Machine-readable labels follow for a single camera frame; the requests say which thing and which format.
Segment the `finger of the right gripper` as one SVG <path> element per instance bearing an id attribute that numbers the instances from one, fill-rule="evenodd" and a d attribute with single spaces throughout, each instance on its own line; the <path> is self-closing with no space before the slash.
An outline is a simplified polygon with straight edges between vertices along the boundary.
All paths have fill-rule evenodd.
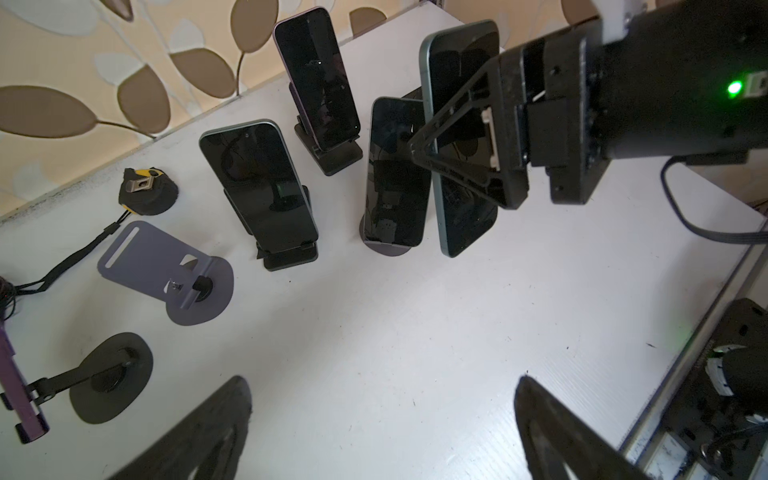
<path id="1" fill-rule="evenodd" d="M 430 56 L 426 60 L 426 124 L 409 141 L 419 166 L 466 187 L 494 205 L 516 210 L 527 199 L 525 168 L 498 138 L 493 99 L 500 93 L 492 61 L 480 56 Z"/>

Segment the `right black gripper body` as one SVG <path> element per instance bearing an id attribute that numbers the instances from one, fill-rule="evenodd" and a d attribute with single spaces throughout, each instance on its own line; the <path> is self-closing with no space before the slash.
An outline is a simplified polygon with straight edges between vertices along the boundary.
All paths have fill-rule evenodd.
<path id="1" fill-rule="evenodd" d="M 497 156 L 512 191 L 527 189 L 527 167 L 544 168 L 555 204 L 584 205 L 609 162 L 590 129 L 601 74 L 602 21 L 595 18 L 497 57 Z"/>

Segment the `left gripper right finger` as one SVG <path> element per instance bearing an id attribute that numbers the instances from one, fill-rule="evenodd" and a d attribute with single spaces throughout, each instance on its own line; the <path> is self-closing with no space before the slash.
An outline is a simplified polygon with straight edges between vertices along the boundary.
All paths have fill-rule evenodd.
<path id="1" fill-rule="evenodd" d="M 646 477 L 530 376 L 519 379 L 514 411 L 534 479 Z"/>

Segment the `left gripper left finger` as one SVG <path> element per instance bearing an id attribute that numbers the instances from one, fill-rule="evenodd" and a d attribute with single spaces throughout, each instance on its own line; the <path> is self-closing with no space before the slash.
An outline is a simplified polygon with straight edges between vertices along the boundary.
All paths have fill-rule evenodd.
<path id="1" fill-rule="evenodd" d="M 252 396 L 234 376 L 114 479 L 233 479 L 248 435 Z"/>

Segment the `purple round phone stand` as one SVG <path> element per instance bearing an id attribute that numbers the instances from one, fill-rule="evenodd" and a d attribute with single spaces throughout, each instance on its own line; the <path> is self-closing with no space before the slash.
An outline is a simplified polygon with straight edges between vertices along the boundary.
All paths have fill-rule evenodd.
<path id="1" fill-rule="evenodd" d="M 97 263 L 107 280 L 165 304 L 170 320 L 194 326 L 213 320 L 234 293 L 230 263 L 207 255 L 145 221 L 121 231 Z"/>

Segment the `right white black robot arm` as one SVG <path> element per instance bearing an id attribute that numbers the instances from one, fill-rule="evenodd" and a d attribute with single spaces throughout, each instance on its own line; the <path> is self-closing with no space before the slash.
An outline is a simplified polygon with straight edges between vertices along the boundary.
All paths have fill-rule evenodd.
<path id="1" fill-rule="evenodd" d="M 767 5 L 626 4 L 499 53 L 409 144 L 413 161 L 516 209 L 542 167 L 556 204 L 585 204 L 609 163 L 742 164 L 767 145 Z"/>

